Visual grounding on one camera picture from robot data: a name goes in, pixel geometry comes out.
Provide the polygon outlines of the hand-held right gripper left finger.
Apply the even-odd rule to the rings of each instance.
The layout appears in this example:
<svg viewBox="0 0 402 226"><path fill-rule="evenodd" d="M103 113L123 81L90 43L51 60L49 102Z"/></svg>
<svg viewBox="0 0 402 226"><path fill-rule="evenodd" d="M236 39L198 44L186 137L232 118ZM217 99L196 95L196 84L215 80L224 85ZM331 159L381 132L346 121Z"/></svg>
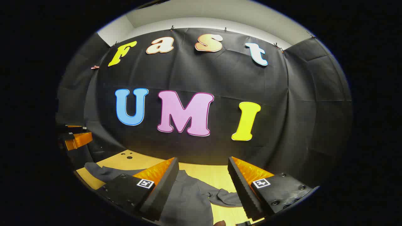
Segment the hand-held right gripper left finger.
<svg viewBox="0 0 402 226"><path fill-rule="evenodd" d="M97 194L135 217L159 220L179 170L176 157L139 173L119 173Z"/></svg>

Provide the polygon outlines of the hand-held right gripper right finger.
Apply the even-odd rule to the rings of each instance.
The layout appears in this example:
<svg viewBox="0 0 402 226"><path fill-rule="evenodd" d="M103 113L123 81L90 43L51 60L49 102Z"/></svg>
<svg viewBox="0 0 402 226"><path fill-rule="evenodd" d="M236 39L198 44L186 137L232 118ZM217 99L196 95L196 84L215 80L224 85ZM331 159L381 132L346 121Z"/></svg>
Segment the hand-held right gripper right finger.
<svg viewBox="0 0 402 226"><path fill-rule="evenodd" d="M254 221L280 215L314 192L287 173L275 175L233 156L227 169L247 217Z"/></svg>

